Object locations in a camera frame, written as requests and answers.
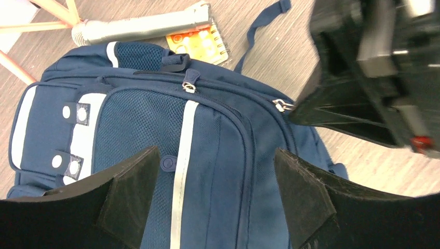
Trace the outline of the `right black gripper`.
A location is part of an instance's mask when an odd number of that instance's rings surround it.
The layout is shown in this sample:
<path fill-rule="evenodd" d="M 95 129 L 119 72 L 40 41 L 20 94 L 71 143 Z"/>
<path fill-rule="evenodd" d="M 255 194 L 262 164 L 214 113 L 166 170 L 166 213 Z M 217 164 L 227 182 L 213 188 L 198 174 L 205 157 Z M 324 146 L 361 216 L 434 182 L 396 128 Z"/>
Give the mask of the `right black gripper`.
<path fill-rule="evenodd" d="M 439 157 L 439 1 L 316 1 L 291 122 Z"/>

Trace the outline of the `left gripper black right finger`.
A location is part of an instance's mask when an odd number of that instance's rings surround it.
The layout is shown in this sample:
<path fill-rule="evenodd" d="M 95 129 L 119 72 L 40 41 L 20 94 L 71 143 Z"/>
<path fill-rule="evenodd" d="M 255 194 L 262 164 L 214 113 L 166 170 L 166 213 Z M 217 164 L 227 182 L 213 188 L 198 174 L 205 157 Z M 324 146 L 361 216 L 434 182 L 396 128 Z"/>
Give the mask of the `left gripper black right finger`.
<path fill-rule="evenodd" d="M 371 189 L 281 149 L 274 168 L 293 248 L 439 248 L 439 194 Z"/>

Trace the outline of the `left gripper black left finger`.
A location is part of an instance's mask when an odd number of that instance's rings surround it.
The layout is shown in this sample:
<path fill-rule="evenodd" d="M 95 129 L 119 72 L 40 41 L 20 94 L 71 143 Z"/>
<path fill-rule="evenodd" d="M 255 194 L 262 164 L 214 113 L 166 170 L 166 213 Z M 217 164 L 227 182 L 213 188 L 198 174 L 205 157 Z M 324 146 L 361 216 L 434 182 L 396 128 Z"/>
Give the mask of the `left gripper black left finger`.
<path fill-rule="evenodd" d="M 148 147 L 41 197 L 1 201 L 1 248 L 139 248 L 160 171 Z"/>

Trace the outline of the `navy blue student backpack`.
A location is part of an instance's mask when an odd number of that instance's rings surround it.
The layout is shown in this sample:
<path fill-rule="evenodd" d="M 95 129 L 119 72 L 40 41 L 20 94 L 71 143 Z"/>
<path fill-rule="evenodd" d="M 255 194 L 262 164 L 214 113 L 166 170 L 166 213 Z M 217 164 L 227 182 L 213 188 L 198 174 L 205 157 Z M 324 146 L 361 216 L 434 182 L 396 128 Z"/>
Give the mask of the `navy blue student backpack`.
<path fill-rule="evenodd" d="M 13 121 L 7 199 L 41 197 L 144 149 L 160 152 L 139 248 L 293 248 L 277 149 L 339 177 L 293 101 L 241 74 L 147 43 L 71 50 L 23 93 Z"/>

